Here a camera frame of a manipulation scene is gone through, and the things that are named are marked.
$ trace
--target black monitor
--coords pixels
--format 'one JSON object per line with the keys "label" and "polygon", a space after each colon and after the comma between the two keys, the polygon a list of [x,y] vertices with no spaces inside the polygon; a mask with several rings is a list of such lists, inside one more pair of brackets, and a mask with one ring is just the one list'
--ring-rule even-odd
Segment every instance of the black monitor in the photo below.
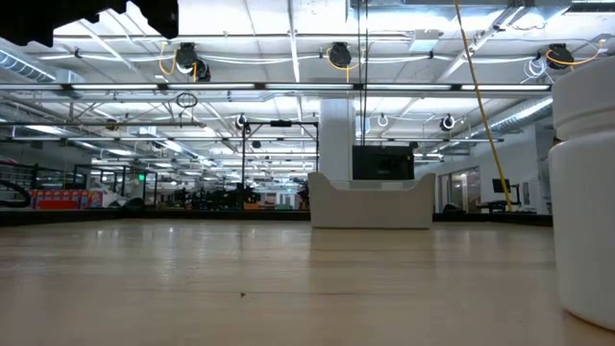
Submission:
{"label": "black monitor", "polygon": [[354,180],[413,180],[412,147],[353,146]]}
{"label": "black monitor", "polygon": [[[504,181],[506,182],[506,189],[508,190],[508,193],[510,193],[510,180],[505,179]],[[502,188],[501,179],[498,178],[498,179],[493,180],[493,192],[504,193],[504,189]]]}

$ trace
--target ceiling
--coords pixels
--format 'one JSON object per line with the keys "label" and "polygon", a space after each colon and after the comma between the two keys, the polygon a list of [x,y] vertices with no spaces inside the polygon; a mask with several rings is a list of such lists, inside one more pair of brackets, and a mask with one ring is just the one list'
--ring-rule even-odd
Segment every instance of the ceiling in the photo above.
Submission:
{"label": "ceiling", "polygon": [[[55,31],[53,47],[36,42],[17,47],[2,41],[0,49],[10,49],[41,69],[61,68],[73,71],[86,83],[164,83],[165,80],[170,83],[191,83],[192,78],[177,68],[172,74],[163,73],[160,63],[164,69],[170,70],[173,51],[179,47],[180,42],[195,42],[199,55],[210,57],[205,58],[205,61],[209,65],[211,81],[214,83],[366,81],[387,84],[472,84],[467,63],[452,66],[453,59],[463,51],[456,18],[446,20],[428,18],[426,15],[387,17],[375,13],[369,16],[368,20],[362,19],[363,25],[360,29],[364,33],[367,22],[369,35],[361,37],[361,45],[357,40],[357,21],[353,15],[346,19],[345,0],[291,0],[291,16],[289,2],[286,0],[180,0],[179,4],[180,36],[173,40],[161,37],[147,24],[147,19],[138,7],[129,3],[128,10],[123,14],[101,12],[98,23],[80,21],[58,28]],[[463,18],[470,43],[480,40],[481,35],[490,28],[501,12]],[[489,36],[477,47],[473,59],[476,61],[478,82],[518,85],[522,82],[550,84],[552,80],[556,81],[569,73],[570,68],[542,70],[541,67],[536,67],[544,61],[542,58],[542,62],[536,62],[532,68],[540,72],[534,75],[536,78],[531,78],[529,73],[532,57],[536,57],[537,53],[543,57],[550,43],[566,43],[577,61],[593,57],[600,38],[603,39],[602,50],[597,59],[609,56],[615,48],[615,39],[612,39],[610,34],[615,32],[614,15],[557,14],[545,19],[527,14],[514,25],[506,26],[503,31]],[[296,66],[293,65],[293,45],[289,35],[291,24],[296,33]],[[434,32],[438,33],[436,40],[419,39],[419,34],[429,35]],[[414,34],[417,38],[410,44],[410,37]],[[362,65],[360,79],[358,68],[351,70],[347,79],[343,70],[334,69],[326,57],[320,58],[321,53],[326,55],[327,49],[334,41],[348,43],[353,55],[352,65],[357,63],[358,47],[368,47],[367,68],[364,67],[365,64]],[[430,50],[436,59],[428,59]],[[160,62],[159,56],[165,59]],[[31,81],[11,71],[0,69],[0,83],[28,82]],[[13,96],[67,117],[70,112],[69,102],[65,98],[53,100],[53,94],[49,95],[51,96],[47,100],[41,99],[41,94],[34,92],[19,92]],[[228,102],[225,100],[227,95],[225,91],[208,92],[206,99],[211,101],[203,105],[205,102],[200,99],[201,104],[184,112],[183,121],[189,122],[189,119],[194,118],[199,123],[206,124],[214,130],[213,136],[235,136],[229,129],[234,128],[236,117],[242,113],[250,121],[298,120],[300,116],[304,121],[318,121],[322,98],[317,92],[290,96],[274,93],[263,97],[267,96],[263,92],[246,91],[235,95],[238,97],[237,101]],[[86,96],[91,96],[87,102],[78,99],[69,101],[74,103],[73,115],[74,112],[83,113],[79,119],[88,123],[107,121],[110,118],[132,121],[137,116],[140,122],[168,123],[178,120],[183,111],[173,102],[175,94],[170,94],[172,97],[164,100],[169,101],[167,106],[163,106],[158,98],[149,102],[99,102],[90,109],[88,107],[97,97],[102,99],[105,95],[91,92],[86,93]],[[367,136],[449,136],[450,134],[442,133],[439,128],[440,119],[447,114],[464,120],[457,122],[453,131],[456,135],[471,133],[471,129],[480,124],[480,112],[475,98],[463,96],[417,99],[400,96],[403,95],[396,94],[393,97],[367,93],[366,114],[371,116],[371,129]],[[355,95],[349,97],[355,99],[358,111],[359,98]],[[484,100],[485,110],[488,116],[495,116],[524,99],[524,96],[514,95],[487,98]],[[386,126],[378,124],[379,117],[383,115],[389,120]],[[125,127],[119,131],[108,131],[100,126],[89,126],[87,130],[90,130],[89,134],[97,136],[133,136],[127,133],[129,130]],[[158,136],[190,137],[202,136],[203,130],[200,127],[184,125],[158,126],[156,133]],[[294,144],[263,143],[262,148],[258,149],[261,152],[280,151],[280,148],[286,151],[315,150],[314,142],[308,141],[308,135],[299,127],[263,127],[258,135],[306,138],[306,141]],[[90,144],[105,147],[93,141]],[[227,160],[233,158],[230,151],[233,146],[236,147],[236,144],[232,144],[230,148],[228,143],[225,145],[213,142],[180,144],[205,158]],[[145,142],[136,142],[132,149],[143,157],[162,155],[160,151],[152,152],[148,145]]]}

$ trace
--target wall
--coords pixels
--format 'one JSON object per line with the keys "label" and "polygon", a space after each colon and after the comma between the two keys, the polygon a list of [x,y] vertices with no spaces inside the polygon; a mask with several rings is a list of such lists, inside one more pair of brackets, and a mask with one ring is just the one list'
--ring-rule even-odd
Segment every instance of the wall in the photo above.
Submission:
{"label": "wall", "polygon": [[[510,180],[512,185],[523,182],[529,183],[529,205],[523,205],[524,209],[535,210],[538,213],[548,213],[543,202],[541,186],[539,182],[538,155],[536,150],[536,131],[535,126],[529,125],[522,129],[523,132],[516,135],[503,136],[504,142],[496,143],[496,148],[500,156],[504,175]],[[491,153],[488,143],[480,143],[471,150],[468,157],[445,157],[445,162],[439,164],[429,164],[415,169],[416,179],[426,173],[436,173],[438,176],[449,174],[459,170],[478,167],[480,170],[480,200],[482,202],[503,200],[503,193],[493,192],[492,180],[499,178],[498,168]],[[436,207],[439,206],[437,189],[435,191]],[[523,189],[520,189],[521,200],[523,201]]]}
{"label": "wall", "polygon": [[75,164],[90,164],[92,152],[76,147],[60,147],[55,142],[42,142],[42,149],[31,147],[30,143],[0,144],[0,156],[16,160],[21,164],[38,163],[41,167],[73,170]]}

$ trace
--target white container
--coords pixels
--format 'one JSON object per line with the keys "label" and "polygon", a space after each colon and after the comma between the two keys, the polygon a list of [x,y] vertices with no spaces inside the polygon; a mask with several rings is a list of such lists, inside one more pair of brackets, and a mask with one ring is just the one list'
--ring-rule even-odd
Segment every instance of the white container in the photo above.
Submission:
{"label": "white container", "polygon": [[559,297],[615,330],[615,58],[557,81],[553,123],[565,140],[549,154]]}

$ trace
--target wooden floor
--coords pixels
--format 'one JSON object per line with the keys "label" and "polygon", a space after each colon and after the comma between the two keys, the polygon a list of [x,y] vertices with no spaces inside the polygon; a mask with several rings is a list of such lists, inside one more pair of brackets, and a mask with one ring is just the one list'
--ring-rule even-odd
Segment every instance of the wooden floor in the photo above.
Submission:
{"label": "wooden floor", "polygon": [[5,228],[0,345],[615,345],[559,306],[553,246],[504,224]]}

